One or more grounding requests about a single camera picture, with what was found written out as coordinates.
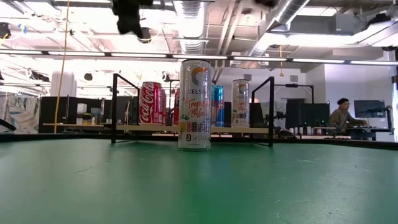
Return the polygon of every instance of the white can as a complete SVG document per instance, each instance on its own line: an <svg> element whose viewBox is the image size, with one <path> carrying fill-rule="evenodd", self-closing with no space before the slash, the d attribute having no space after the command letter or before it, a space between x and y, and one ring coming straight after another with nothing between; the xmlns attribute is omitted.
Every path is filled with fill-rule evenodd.
<svg viewBox="0 0 398 224"><path fill-rule="evenodd" d="M249 121L249 81L233 80L232 81L232 111L231 111L231 127L250 127Z"/></svg>
<svg viewBox="0 0 398 224"><path fill-rule="evenodd" d="M211 65L203 60L185 60L180 74L178 147L207 150L211 134Z"/></svg>
<svg viewBox="0 0 398 224"><path fill-rule="evenodd" d="M307 127L307 135L312 135L311 127Z"/></svg>

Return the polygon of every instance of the man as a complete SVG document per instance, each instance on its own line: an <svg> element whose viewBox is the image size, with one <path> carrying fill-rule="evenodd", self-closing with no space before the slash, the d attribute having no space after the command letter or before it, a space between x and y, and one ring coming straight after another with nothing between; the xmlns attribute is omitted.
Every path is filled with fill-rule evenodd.
<svg viewBox="0 0 398 224"><path fill-rule="evenodd" d="M350 113L348 112L348 99L342 98L337 101L337 104L338 109L334 110L334 112L330 115L330 126L336 127L340 131L345 132L345 129L347 128L347 122L349 122L350 126L368 125L367 121L355 119L350 115Z"/></svg>

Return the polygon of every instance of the green table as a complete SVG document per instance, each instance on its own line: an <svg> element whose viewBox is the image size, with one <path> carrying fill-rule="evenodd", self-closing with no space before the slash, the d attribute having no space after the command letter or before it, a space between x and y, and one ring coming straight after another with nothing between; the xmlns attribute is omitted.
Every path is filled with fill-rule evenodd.
<svg viewBox="0 0 398 224"><path fill-rule="evenodd" d="M0 223L397 223L398 152L71 139L0 144Z"/></svg>

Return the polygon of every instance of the black metal stand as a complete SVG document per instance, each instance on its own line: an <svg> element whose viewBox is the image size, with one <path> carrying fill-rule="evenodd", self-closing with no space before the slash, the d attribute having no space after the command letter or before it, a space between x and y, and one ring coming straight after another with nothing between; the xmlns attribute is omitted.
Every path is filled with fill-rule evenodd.
<svg viewBox="0 0 398 224"><path fill-rule="evenodd" d="M256 92L269 82L269 125L268 125L268 146L274 145L274 97L275 97L275 77L269 77L266 81L261 83L255 90L251 92L251 104L250 104L250 128L254 127L254 99L256 98Z"/></svg>
<svg viewBox="0 0 398 224"><path fill-rule="evenodd" d="M129 80L125 79L118 73L113 74L113 87L112 87L112 125L111 125L111 142L116 143L116 122L117 122L117 116L116 116L116 110L118 109L117 107L117 100L118 100L118 78L121 80L125 81L127 84L133 86L137 90L137 108L139 108L139 92L140 89L132 84ZM139 115L138 113L136 114L136 119L137 122L139 121Z"/></svg>

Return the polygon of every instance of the celsius can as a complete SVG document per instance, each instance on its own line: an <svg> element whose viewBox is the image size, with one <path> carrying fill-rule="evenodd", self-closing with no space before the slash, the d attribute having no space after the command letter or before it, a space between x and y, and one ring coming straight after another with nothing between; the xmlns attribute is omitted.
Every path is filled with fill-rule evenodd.
<svg viewBox="0 0 398 224"><path fill-rule="evenodd" d="M250 127L249 107L249 81L233 80L231 127Z"/></svg>
<svg viewBox="0 0 398 224"><path fill-rule="evenodd" d="M161 125L163 123L162 86L156 82L144 82L139 94L139 124Z"/></svg>
<svg viewBox="0 0 398 224"><path fill-rule="evenodd" d="M211 92L211 125L224 126L224 88L221 85L213 85Z"/></svg>
<svg viewBox="0 0 398 224"><path fill-rule="evenodd" d="M186 150L210 148L211 65L203 60L181 64L178 147Z"/></svg>
<svg viewBox="0 0 398 224"><path fill-rule="evenodd" d="M178 125L179 116L179 108L180 108L180 89L177 89L174 94L174 118L173 124Z"/></svg>

